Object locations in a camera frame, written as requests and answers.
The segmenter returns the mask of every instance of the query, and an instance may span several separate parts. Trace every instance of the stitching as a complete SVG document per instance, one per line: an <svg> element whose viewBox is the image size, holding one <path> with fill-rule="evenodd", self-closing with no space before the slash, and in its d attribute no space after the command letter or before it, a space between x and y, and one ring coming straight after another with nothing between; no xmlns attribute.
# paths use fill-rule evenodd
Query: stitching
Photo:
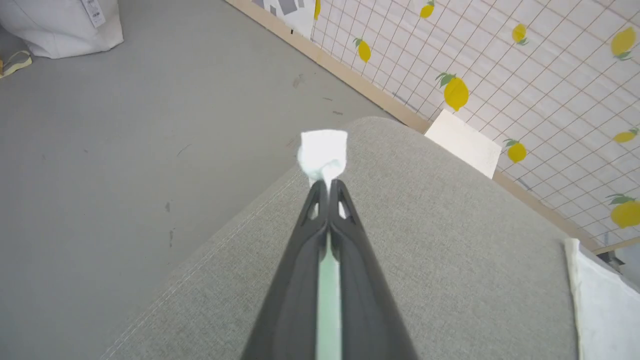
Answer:
<svg viewBox="0 0 640 360"><path fill-rule="evenodd" d="M258 210L254 211L253 213L247 215L246 219L242 220L234 229L235 232L233 232L233 234L231 234L231 232L229 232L229 235L227 235L227 237L223 240L223 243L217 247L217 248L213 248L211 249L207 254L205 254L205 256L202 257L202 259L200 259L195 265L193 265L191 267L191 269L189 269L188 275L185 274L182 276L182 279L178 280L171 288L167 289L153 304L151 304L147 310L145 310L144 313L142 313L142 315L140 315L136 321L134 323L137 323L135 325L135 328L131 331L131 333L129 335L127 335L118 345L118 347L116 347L116 349L114 349L114 351L112 351L112 353L110 353L109 357L106 358L106 360L110 359L111 356L113 356L113 354L122 346L122 344L124 344L127 339L129 339L129 337L131 335L133 335L134 332L136 332L136 330L145 322L147 321L147 318L149 318L149 316L153 313L155 313L155 311L167 300L169 299L169 297L171 297L171 295L173 295L173 293L176 292L176 290L178 290L196 271L198 271L199 269L201 269L206 262L211 259L211 257L213 257L213 255L215 255L215 253L217 252L217 250L222 249L222 247L224 247L235 235L238 234L238 232L240 230L242 230L247 224L249 224L267 205L271 204L271 202L273 202L273 200L280 195L284 190L286 190L291 184L293 184L293 182L295 180L297 180L300 175L302 174L298 174L294 177L291 178L291 180L283 185L282 187L280 187L280 189L277 190L277 192L267 201L265 202ZM144 320L142 320L141 322L138 322L140 320L140 318L142 318L142 316L145 315L145 313L147 311L149 311L149 309L151 309L156 303L158 303L158 305L156 305L153 310L151 310L151 312L144 318ZM129 332L129 329L131 329L131 327L133 327L134 325L131 324L127 330L125 330L120 337L113 343L113 345L111 345L102 356L100 356L100 359L102 359L107 353L109 353L109 350L111 350L111 348L113 348L118 341L120 341L120 339L122 339L122 337Z"/></svg>

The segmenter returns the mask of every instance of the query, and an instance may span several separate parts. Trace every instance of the mint green strip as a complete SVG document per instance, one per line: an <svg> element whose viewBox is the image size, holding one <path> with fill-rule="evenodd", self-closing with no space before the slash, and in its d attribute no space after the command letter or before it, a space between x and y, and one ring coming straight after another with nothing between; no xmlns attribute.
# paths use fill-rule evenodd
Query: mint green strip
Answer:
<svg viewBox="0 0 640 360"><path fill-rule="evenodd" d="M320 259L318 275L316 359L340 360L340 266L331 253L330 234L327 234L326 242L327 252L324 259Z"/></svg>

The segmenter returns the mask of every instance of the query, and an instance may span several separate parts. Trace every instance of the label tag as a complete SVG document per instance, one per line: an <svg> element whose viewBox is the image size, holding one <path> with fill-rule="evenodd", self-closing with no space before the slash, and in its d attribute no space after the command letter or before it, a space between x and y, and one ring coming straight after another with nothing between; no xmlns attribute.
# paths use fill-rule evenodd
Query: label tag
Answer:
<svg viewBox="0 0 640 360"><path fill-rule="evenodd" d="M102 8L98 0L82 0L82 5L84 5L84 9L89 15L89 19L91 19L94 28L98 28L98 26L107 21L102 14Z"/></svg>

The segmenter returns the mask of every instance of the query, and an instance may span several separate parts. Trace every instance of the yellow lemon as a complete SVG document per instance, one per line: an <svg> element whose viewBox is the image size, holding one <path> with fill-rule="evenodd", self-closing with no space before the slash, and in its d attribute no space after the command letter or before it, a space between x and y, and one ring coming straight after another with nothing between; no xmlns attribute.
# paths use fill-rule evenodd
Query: yellow lemon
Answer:
<svg viewBox="0 0 640 360"><path fill-rule="evenodd" d="M638 135L638 128L634 127L633 129L629 129L629 131L624 131L613 137L613 141L623 143L633 140L636 135Z"/></svg>
<svg viewBox="0 0 640 360"><path fill-rule="evenodd" d="M433 13L433 8L435 6L435 3L433 2L433 0L430 0L427 5L425 5L422 10L420 10L420 17L422 18L428 18L429 16L431 16L431 14Z"/></svg>
<svg viewBox="0 0 640 360"><path fill-rule="evenodd" d="M525 45L528 43L527 41L527 28L522 24L518 24L515 28L513 28L513 32L511 33L511 37L513 41L518 45Z"/></svg>
<svg viewBox="0 0 640 360"><path fill-rule="evenodd" d="M361 38L354 39L354 42L356 43L356 47L358 48L358 54L360 55L360 58L362 59L362 61L364 62L369 61L369 59L371 58L371 48L369 47L367 42L365 42Z"/></svg>
<svg viewBox="0 0 640 360"><path fill-rule="evenodd" d="M318 19L318 15L320 15L320 0L316 0L316 12L314 13L314 19Z"/></svg>
<svg viewBox="0 0 640 360"><path fill-rule="evenodd" d="M620 226L620 229L640 225L640 202L622 193L615 193L607 197L613 197L609 205L619 204L611 212L611 220Z"/></svg>
<svg viewBox="0 0 640 360"><path fill-rule="evenodd" d="M613 56L620 60L628 60L631 53L630 49L636 42L636 32L632 27L620 31L616 34L611 42L611 52Z"/></svg>
<svg viewBox="0 0 640 360"><path fill-rule="evenodd" d="M505 141L507 142L506 146L509 148L507 156L509 156L509 159L511 159L513 163L518 163L527 157L527 149L525 149L521 142L514 139L507 139Z"/></svg>
<svg viewBox="0 0 640 360"><path fill-rule="evenodd" d="M452 107L453 110L460 110L469 100L469 89L465 82L457 78L455 74L448 74L446 72L438 75L436 80L437 79L440 79L441 88L447 85L447 87L444 88L444 101Z"/></svg>

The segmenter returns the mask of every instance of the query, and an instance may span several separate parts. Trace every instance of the white tissue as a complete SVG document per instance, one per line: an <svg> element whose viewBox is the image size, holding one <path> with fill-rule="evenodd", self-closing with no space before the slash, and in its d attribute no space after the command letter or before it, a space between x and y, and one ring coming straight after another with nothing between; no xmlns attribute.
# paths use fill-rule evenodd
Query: white tissue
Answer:
<svg viewBox="0 0 640 360"><path fill-rule="evenodd" d="M347 133L341 130L308 131L301 135L298 163L309 177L309 186L323 180L327 190L347 165Z"/></svg>

